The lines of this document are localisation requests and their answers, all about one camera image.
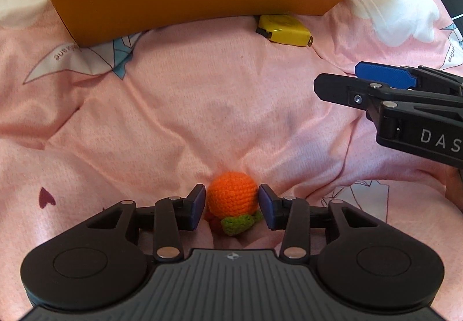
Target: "finger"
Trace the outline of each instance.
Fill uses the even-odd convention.
[[[463,212],[463,181],[461,170],[447,166],[445,172],[447,187],[445,197]]]

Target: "blue gripper pad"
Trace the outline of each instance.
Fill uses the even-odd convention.
[[[269,191],[268,187],[260,186],[258,191],[258,198],[259,198],[259,207],[261,209],[263,218],[267,223],[267,227],[271,230],[275,229],[276,227],[276,220],[275,220],[275,213],[273,210],[273,201],[275,197],[272,194],[273,192]]]
[[[397,66],[361,61],[355,67],[355,75],[368,81],[383,82],[393,88],[416,87],[416,78],[406,69]]]
[[[190,223],[193,230],[195,230],[200,222],[205,207],[205,187],[202,184],[196,185],[188,198],[193,199]]]

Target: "crocheted orange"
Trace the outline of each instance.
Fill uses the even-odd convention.
[[[209,211],[224,219],[253,215],[258,209],[258,185],[242,172],[226,172],[214,179],[207,190]]]

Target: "screw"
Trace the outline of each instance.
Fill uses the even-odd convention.
[[[283,254],[289,259],[301,259],[307,254],[307,252],[305,249],[298,246],[290,246],[284,250]]]
[[[180,254],[180,251],[174,246],[163,246],[156,251],[162,259],[174,259]]]
[[[384,101],[383,106],[384,107],[389,107],[389,108],[396,108],[397,103],[396,102],[391,102],[391,101]]]

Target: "black ridged surface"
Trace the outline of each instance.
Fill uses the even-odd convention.
[[[140,292],[112,308],[85,315],[36,308],[23,318],[23,321],[164,320],[442,321],[442,318],[428,308],[395,316],[370,315],[348,308],[323,292],[309,269],[283,263],[273,251],[202,249],[194,250],[181,263],[159,266]]]

